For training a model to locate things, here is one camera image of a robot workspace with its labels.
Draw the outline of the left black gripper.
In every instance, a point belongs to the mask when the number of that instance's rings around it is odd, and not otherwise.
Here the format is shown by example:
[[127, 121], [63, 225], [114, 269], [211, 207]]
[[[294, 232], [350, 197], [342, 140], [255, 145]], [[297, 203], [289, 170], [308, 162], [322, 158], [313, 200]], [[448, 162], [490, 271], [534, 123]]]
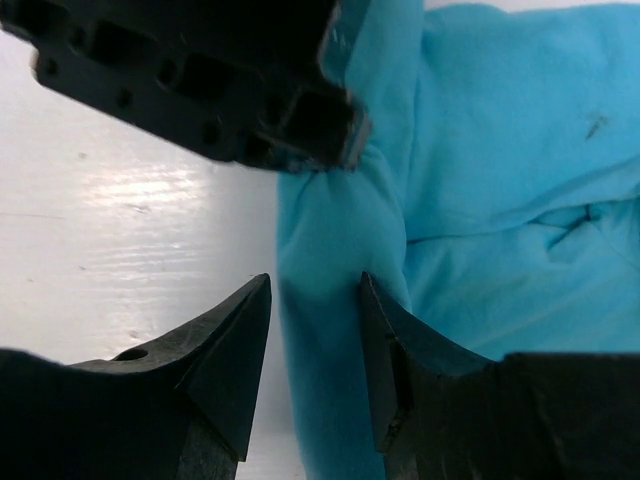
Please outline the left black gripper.
[[345, 71], [366, 1], [1, 5], [44, 87], [215, 161], [354, 169], [371, 131]]

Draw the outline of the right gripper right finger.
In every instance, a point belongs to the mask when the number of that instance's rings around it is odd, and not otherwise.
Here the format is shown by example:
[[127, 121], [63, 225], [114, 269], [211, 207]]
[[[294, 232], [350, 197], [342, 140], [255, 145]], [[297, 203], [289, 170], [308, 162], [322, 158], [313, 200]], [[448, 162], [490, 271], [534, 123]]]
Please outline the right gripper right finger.
[[635, 479], [639, 358], [492, 361], [363, 275], [360, 331], [375, 447], [390, 479]]

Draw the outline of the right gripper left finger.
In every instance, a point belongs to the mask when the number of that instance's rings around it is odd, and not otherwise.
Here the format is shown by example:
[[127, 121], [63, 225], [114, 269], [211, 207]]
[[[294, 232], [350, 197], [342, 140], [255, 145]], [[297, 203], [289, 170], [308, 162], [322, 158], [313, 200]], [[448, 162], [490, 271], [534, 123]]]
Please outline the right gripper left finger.
[[110, 360], [1, 353], [5, 479], [232, 479], [249, 446], [271, 315], [261, 274]]

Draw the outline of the teal t shirt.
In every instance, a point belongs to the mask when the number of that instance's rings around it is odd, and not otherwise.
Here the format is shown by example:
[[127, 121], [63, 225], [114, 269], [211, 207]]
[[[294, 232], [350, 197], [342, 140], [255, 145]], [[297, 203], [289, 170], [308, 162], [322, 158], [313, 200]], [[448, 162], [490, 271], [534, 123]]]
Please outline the teal t shirt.
[[380, 479], [363, 273], [489, 358], [638, 349], [639, 8], [376, 1], [344, 78], [373, 132], [281, 177], [280, 312], [307, 477]]

